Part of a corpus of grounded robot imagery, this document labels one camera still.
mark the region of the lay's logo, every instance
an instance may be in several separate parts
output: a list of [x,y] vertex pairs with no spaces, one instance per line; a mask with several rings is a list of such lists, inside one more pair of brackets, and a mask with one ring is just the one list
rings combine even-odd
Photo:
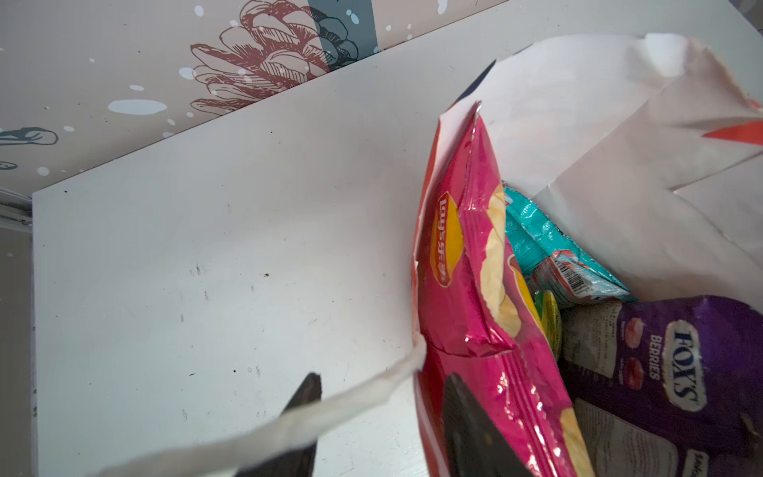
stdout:
[[459,222],[459,210],[448,192],[437,199],[432,223],[430,265],[441,286],[450,285],[453,269],[464,250],[464,234]]
[[697,328],[688,321],[673,321],[665,330],[662,378],[665,393],[672,404],[692,412],[707,404],[700,336]]

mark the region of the white tabletop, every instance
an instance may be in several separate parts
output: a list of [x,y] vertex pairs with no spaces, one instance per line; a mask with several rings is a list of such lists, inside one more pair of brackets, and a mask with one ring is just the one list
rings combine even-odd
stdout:
[[[726,0],[512,0],[36,193],[38,475],[249,430],[310,371],[332,395],[403,356],[437,115],[533,41],[650,31],[763,98]],[[318,443],[316,477],[425,474],[410,384]]]

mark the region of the teal wrapper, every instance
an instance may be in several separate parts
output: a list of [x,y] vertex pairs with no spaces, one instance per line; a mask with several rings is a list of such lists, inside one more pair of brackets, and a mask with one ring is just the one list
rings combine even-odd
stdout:
[[531,292],[553,292],[560,308],[635,301],[615,275],[554,225],[538,206],[504,183],[506,238]]

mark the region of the barcode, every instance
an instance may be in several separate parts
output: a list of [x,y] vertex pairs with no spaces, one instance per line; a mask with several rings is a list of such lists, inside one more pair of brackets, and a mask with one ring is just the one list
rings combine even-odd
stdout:
[[574,293],[575,296],[581,298],[588,294],[588,283],[583,277],[573,269],[567,268],[562,262],[554,260],[554,264],[556,264],[556,268],[559,269],[559,272],[562,274],[565,282],[567,282],[567,285],[570,285],[572,293]]

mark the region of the lay's chip bag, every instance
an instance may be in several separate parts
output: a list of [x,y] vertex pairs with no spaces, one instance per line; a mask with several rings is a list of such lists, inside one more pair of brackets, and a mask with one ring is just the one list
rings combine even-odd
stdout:
[[457,372],[532,474],[593,475],[506,238],[504,187],[478,111],[430,197],[417,251],[419,324],[429,344],[417,383],[425,451],[443,448],[443,385]]

